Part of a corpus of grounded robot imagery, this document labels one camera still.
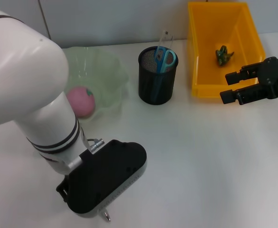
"green toy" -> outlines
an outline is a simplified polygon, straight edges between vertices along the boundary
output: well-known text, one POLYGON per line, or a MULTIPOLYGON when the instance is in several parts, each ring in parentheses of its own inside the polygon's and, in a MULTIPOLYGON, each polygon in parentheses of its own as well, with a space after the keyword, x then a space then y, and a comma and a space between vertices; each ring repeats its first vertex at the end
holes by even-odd
POLYGON ((234 55, 234 52, 228 54, 228 49, 226 46, 221 46, 220 50, 215 51, 218 64, 220 66, 225 65, 231 58, 232 55, 234 55))

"black mesh pencil cup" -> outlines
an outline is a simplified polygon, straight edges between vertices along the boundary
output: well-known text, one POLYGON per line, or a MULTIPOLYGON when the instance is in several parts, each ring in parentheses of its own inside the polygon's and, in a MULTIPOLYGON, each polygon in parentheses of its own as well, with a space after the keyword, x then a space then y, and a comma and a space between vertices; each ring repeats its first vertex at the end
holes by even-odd
POLYGON ((160 47, 155 56, 156 49, 157 46, 147 48, 139 55, 139 97, 148 104, 162 105, 172 97, 178 57, 166 47, 160 47), (163 73, 160 73, 162 58, 165 58, 162 65, 171 66, 161 69, 163 73))

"yellow plastic bin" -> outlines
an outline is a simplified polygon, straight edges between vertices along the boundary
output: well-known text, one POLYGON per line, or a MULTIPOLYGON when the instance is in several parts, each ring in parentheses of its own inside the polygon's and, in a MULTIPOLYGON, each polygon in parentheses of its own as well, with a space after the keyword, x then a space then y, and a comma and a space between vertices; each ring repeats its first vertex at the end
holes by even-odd
POLYGON ((248 5, 242 2, 189 2, 188 10, 187 51, 192 95, 218 98, 222 91, 256 84, 257 79, 235 85, 228 85, 225 80, 227 73, 239 72, 242 66, 265 59, 248 5), (234 55, 226 65, 219 66, 215 51, 222 45, 227 47, 228 53, 234 51, 234 55))

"white table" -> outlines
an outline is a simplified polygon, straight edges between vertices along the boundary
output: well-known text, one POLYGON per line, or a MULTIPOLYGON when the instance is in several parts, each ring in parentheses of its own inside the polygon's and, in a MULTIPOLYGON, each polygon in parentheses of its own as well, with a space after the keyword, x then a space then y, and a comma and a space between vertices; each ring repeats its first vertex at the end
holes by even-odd
MULTIPOLYGON (((260 35, 278 57, 278 33, 260 35)), ((107 209, 82 218, 56 192, 63 176, 34 151, 13 122, 0 125, 0 228, 278 228, 278 99, 243 106, 201 102, 186 81, 186 41, 172 99, 138 96, 138 55, 155 43, 101 47, 130 81, 122 107, 83 126, 88 138, 138 142, 148 155, 141 178, 107 209)))

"black robotic claw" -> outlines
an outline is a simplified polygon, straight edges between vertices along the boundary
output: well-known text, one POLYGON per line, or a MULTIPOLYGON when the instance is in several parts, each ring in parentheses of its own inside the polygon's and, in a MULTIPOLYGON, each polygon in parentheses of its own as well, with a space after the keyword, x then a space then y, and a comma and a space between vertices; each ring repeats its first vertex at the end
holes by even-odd
POLYGON ((240 105, 258 101, 264 98, 274 99, 278 97, 278 59, 270 57, 263 62, 243 66, 239 73, 233 72, 225 76, 229 85, 239 83, 241 80, 257 78, 258 84, 220 93, 224 104, 235 102, 240 105))

